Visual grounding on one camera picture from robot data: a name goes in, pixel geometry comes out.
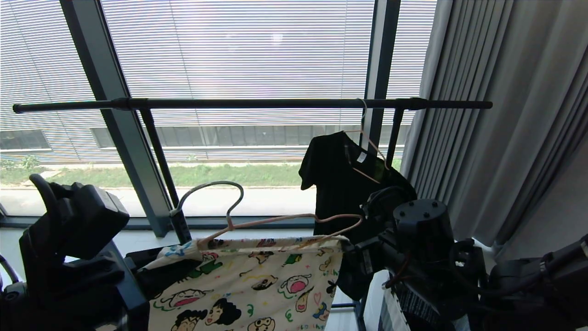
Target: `curtain fold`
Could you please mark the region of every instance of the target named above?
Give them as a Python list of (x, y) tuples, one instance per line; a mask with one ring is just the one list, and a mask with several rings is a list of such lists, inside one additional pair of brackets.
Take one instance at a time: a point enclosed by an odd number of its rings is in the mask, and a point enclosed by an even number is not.
[(456, 238), (506, 242), (588, 129), (588, 2), (439, 2), (402, 173), (450, 210)]

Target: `black clothing rack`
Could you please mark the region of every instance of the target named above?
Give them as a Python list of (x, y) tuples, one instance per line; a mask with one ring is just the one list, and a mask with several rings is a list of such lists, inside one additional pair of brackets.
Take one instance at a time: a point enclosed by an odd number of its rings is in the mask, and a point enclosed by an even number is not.
[[(117, 110), (138, 110), (143, 118), (149, 139), (157, 162), (160, 166), (163, 180), (168, 188), (174, 208), (179, 203), (178, 193), (173, 185), (173, 179), (165, 160), (163, 148), (157, 131), (151, 110), (158, 108), (182, 109), (182, 108), (394, 108), (392, 133), (388, 144), (386, 164), (392, 165), (392, 158), (396, 149), (396, 140), (400, 131), (400, 123), (405, 110), (420, 110), (425, 108), (451, 108), (451, 109), (489, 109), (492, 102), (489, 101), (439, 101), (423, 98), (399, 98), (399, 99), (151, 99), (151, 98), (118, 98), (110, 101), (81, 101), (81, 102), (53, 102), (46, 104), (15, 104), (12, 110), (17, 114), (37, 111), (63, 111), (63, 110), (90, 110), (112, 108)], [(171, 218), (173, 229), (180, 244), (192, 240), (183, 213), (178, 213)], [(358, 323), (358, 331), (365, 331), (363, 312), (365, 311), (367, 294), (360, 302), (333, 304), (334, 308), (353, 307)]]

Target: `white floor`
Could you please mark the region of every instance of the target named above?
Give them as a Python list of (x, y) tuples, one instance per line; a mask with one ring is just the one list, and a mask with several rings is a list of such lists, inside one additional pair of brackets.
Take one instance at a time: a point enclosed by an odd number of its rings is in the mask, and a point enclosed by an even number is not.
[[(214, 231), (192, 231), (192, 237), (203, 237), (212, 234)], [(18, 240), (22, 235), (21, 229), (0, 229), (0, 253), (6, 258), (11, 266), (24, 276), (21, 254)], [(299, 237), (312, 235), (312, 230), (238, 230), (232, 233), (226, 233), (222, 238), (264, 238), (264, 237)], [(171, 245), (177, 243), (175, 234), (170, 232), (165, 238), (156, 238), (151, 231), (123, 231), (119, 233), (114, 242), (123, 255), (138, 250), (145, 250), (154, 247)], [(347, 303), (351, 300), (341, 291), (337, 291), (333, 303)], [(379, 316), (379, 307), (375, 305), (374, 310)], [(366, 315), (366, 324), (368, 330), (377, 330), (377, 319), (374, 321), (370, 318), (371, 314)], [(327, 331), (345, 330), (356, 331), (357, 325), (355, 314), (351, 308), (333, 309), (327, 322)]]

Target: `t-shirt sleeve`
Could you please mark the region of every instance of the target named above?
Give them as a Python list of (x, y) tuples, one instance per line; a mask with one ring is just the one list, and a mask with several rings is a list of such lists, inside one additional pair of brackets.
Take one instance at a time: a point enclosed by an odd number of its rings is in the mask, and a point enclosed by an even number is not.
[(313, 138), (308, 145), (308, 149), (306, 150), (306, 154), (300, 165), (300, 170), (298, 170), (298, 174), (302, 179), (302, 184), (300, 185), (301, 190), (306, 190), (307, 188), (316, 185), (318, 180), (322, 177), (321, 159), (324, 155), (321, 155), (322, 153), (319, 146), (320, 141), (318, 141), (317, 138)]

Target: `white patterned fabric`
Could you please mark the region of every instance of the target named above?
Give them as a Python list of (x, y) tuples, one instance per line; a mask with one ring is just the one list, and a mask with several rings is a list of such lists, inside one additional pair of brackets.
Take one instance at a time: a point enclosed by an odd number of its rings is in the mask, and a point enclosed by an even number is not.
[(166, 247), (146, 269), (202, 264), (151, 300), (149, 330), (323, 330), (343, 253), (335, 237), (196, 241)]

